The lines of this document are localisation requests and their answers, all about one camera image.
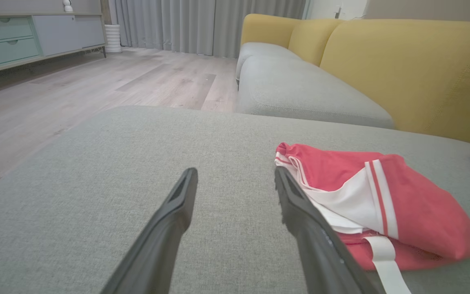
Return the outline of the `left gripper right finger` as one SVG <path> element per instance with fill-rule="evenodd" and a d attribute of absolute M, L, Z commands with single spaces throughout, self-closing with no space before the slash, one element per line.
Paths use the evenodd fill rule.
<path fill-rule="evenodd" d="M 282 223 L 298 244 L 308 294 L 381 294 L 293 175 L 275 169 Z"/>

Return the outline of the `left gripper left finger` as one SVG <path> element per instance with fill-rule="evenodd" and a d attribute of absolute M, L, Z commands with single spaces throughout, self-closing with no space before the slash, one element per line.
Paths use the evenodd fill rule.
<path fill-rule="evenodd" d="M 197 183 L 197 169 L 185 169 L 100 294 L 168 294 L 181 238 L 192 221 Z"/>

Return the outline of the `red basketball jersey white sleeves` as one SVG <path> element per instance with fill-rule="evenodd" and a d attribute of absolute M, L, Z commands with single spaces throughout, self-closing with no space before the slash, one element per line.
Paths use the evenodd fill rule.
<path fill-rule="evenodd" d="M 410 294 L 401 272 L 470 258 L 470 218 L 449 192 L 396 154 L 280 143 L 288 170 L 317 212 L 386 294 Z"/>

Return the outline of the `grey and yellow sofa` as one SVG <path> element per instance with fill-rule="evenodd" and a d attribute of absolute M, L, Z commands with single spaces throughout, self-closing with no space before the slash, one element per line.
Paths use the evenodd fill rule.
<path fill-rule="evenodd" d="M 398 154 L 470 217 L 470 143 L 311 120 L 146 106 L 101 112 L 0 179 L 0 294 L 100 294 L 185 169 L 192 222 L 170 294 L 302 294 L 274 188 L 276 147 Z M 470 294 L 470 259 L 404 272 L 413 294 Z"/>

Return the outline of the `grey sofa seat cushion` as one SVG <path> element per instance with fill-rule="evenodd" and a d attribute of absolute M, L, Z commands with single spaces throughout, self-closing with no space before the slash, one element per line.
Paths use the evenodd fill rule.
<path fill-rule="evenodd" d="M 244 62 L 251 56 L 271 56 L 274 58 L 293 58 L 301 60 L 299 56 L 287 48 L 280 45 L 263 43 L 263 42 L 248 42 L 241 46 L 239 57 L 237 59 L 237 67 L 235 73 L 235 80 L 237 84 L 240 82 L 240 74 Z"/>
<path fill-rule="evenodd" d="M 394 129 L 392 117 L 372 99 L 293 58 L 250 56 L 241 68 L 235 111 Z"/>

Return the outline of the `yellow sofa backrest cushion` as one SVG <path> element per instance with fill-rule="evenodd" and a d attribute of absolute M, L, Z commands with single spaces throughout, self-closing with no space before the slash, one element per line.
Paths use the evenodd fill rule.
<path fill-rule="evenodd" d="M 250 13 L 243 19 L 241 45 L 261 42 L 288 48 L 292 31 L 300 19 Z"/>
<path fill-rule="evenodd" d="M 303 61 L 319 66 L 329 37 L 341 19 L 301 20 L 293 28 L 288 49 Z"/>
<path fill-rule="evenodd" d="M 320 66 L 384 108 L 398 130 L 470 142 L 470 22 L 349 20 Z"/>

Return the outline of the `white ribbed floor bin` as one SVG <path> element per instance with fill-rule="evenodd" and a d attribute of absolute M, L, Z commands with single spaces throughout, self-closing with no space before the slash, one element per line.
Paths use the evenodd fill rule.
<path fill-rule="evenodd" d="M 118 24 L 105 24 L 106 33 L 106 46 L 105 50 L 107 53 L 122 53 L 121 41 L 120 41 L 120 25 Z"/>

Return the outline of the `grey curtain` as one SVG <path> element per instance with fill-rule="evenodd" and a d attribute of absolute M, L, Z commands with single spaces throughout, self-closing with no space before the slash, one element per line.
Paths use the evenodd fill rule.
<path fill-rule="evenodd" d="M 206 56 L 239 55 L 251 13 L 302 19 L 311 0 L 108 0 L 124 47 Z"/>

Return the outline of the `grey mint TV cabinet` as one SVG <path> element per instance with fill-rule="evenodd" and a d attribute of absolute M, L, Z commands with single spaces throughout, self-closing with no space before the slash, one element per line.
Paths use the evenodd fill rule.
<path fill-rule="evenodd" d="M 104 49 L 106 34 L 102 16 L 95 13 L 0 13 L 0 18 L 26 17 L 33 36 L 0 40 L 0 42 L 34 38 L 38 56 L 0 64 L 0 71 L 47 60 L 58 56 Z"/>

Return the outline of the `mint cabinet drawer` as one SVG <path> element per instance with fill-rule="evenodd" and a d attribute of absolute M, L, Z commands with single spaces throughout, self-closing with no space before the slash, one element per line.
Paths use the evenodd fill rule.
<path fill-rule="evenodd" d="M 34 38 L 0 42 L 0 64 L 38 55 Z"/>
<path fill-rule="evenodd" d="M 33 36 L 29 19 L 0 18 L 0 40 Z"/>

